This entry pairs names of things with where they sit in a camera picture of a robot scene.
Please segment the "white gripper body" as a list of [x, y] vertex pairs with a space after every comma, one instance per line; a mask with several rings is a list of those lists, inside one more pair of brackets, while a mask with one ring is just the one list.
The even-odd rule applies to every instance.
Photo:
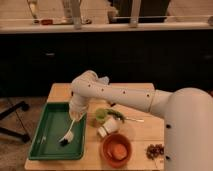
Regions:
[[81, 106], [73, 102], [69, 103], [70, 118], [79, 122], [87, 112], [87, 106]]

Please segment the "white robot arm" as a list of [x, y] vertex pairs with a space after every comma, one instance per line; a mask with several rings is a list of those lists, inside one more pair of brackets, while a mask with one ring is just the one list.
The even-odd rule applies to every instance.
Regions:
[[92, 98], [164, 120], [164, 171], [213, 171], [213, 96], [198, 88], [175, 92], [112, 86], [88, 70], [71, 82], [69, 113], [83, 115]]

